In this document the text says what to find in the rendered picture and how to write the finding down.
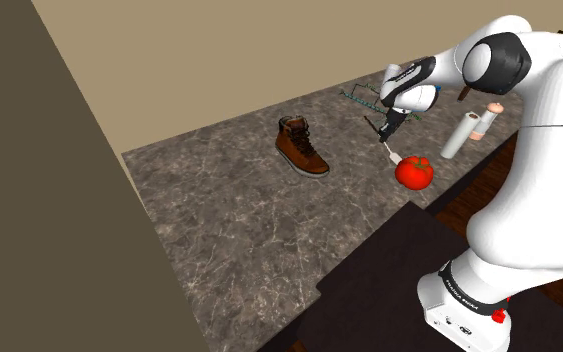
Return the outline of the small white spatula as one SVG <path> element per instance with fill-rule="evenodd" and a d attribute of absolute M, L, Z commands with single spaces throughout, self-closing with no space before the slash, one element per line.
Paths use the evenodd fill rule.
<path fill-rule="evenodd" d="M 386 142 L 384 142 L 383 145 L 385 146 L 385 148 L 387 149 L 387 151 L 389 153 L 390 160 L 395 165 L 398 165 L 403 160 L 403 158 L 398 153 L 394 152 Z"/>

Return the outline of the red tomato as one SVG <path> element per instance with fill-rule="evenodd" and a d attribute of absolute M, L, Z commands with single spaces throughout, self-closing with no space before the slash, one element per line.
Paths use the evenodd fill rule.
<path fill-rule="evenodd" d="M 395 179 L 410 190 L 428 187 L 434 176 L 434 169 L 426 157 L 410 156 L 402 159 L 396 166 Z"/>

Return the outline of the white paper roll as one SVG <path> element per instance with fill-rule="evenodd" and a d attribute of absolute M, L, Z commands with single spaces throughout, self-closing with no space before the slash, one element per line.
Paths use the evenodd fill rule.
<path fill-rule="evenodd" d="M 469 138 L 479 121 L 479 115 L 474 112 L 467 112 L 444 144 L 440 155 L 445 159 L 452 159 Z"/>

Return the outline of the pink pepper mill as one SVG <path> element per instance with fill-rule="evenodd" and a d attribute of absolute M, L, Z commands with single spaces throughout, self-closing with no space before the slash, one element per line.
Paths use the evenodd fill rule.
<path fill-rule="evenodd" d="M 479 122 L 470 133 L 469 138 L 472 140 L 481 140 L 490 128 L 494 119 L 503 111 L 504 107 L 500 103 L 489 103 L 486 106 L 486 111 L 481 115 Z"/>

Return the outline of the brown leather boot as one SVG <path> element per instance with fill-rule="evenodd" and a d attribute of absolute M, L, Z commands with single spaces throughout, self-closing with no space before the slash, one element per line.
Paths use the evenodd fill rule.
<path fill-rule="evenodd" d="M 310 178 L 328 175 L 330 167 L 313 147 L 303 116 L 284 116 L 278 121 L 278 128 L 275 147 L 295 172 Z"/>

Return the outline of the dark robot stand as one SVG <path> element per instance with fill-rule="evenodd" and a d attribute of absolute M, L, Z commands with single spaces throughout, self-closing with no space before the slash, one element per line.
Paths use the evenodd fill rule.
<path fill-rule="evenodd" d="M 308 352 L 563 352 L 550 270 L 491 265 L 412 202 L 318 283 Z"/>

